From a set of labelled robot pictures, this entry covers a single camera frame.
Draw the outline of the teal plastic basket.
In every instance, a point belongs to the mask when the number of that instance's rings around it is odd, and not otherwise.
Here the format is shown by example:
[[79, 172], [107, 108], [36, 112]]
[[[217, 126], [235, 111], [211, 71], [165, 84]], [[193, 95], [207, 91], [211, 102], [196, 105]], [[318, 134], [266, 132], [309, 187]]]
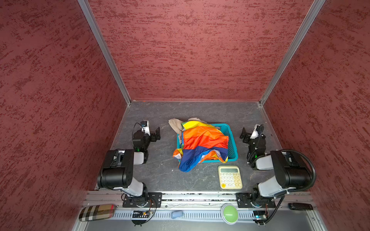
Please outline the teal plastic basket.
[[[237, 152], [237, 147], [235, 144], [235, 140], [233, 138], [233, 134], [231, 131], [231, 128], [229, 125], [225, 123], [216, 123], [216, 124], [210, 124], [216, 128], [218, 128], [224, 135], [227, 135], [229, 137], [229, 143], [228, 143], [228, 162], [233, 162], [238, 159], [238, 152]], [[178, 140], [178, 135], [176, 137], [176, 149], [180, 148], [180, 143]], [[208, 160], [204, 161], [203, 163], [220, 163], [219, 161], [216, 160]]]

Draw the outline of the rainbow striped shorts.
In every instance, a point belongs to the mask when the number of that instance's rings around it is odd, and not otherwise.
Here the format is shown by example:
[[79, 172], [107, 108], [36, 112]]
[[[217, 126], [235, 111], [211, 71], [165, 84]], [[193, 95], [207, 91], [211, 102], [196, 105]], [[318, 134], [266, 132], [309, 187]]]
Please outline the rainbow striped shorts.
[[182, 144], [173, 152], [179, 160], [179, 170], [190, 172], [198, 164], [216, 160], [221, 163], [228, 161], [229, 137], [218, 128], [198, 121], [182, 123]]

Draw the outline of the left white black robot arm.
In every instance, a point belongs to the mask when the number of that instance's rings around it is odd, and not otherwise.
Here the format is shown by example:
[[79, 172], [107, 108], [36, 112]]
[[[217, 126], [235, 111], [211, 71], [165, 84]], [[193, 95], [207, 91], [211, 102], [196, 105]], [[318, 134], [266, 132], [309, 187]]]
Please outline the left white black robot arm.
[[151, 199], [146, 185], [134, 178], [134, 166], [147, 162], [150, 143], [160, 139], [160, 128], [151, 133], [148, 126], [141, 125], [139, 130], [132, 132], [133, 149], [107, 151], [97, 177], [98, 187], [124, 192], [137, 207], [145, 207]]

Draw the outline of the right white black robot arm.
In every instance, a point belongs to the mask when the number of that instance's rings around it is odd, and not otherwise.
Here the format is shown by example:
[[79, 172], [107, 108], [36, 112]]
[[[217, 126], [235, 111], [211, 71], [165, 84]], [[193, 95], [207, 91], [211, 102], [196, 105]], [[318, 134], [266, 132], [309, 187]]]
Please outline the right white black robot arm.
[[273, 170], [274, 176], [258, 183], [247, 199], [255, 208], [267, 205], [270, 200], [282, 198], [291, 192], [306, 191], [317, 179], [316, 169], [309, 158], [292, 149], [266, 153], [264, 125], [256, 125], [253, 132], [242, 129], [240, 139], [248, 145], [247, 161], [254, 170]]

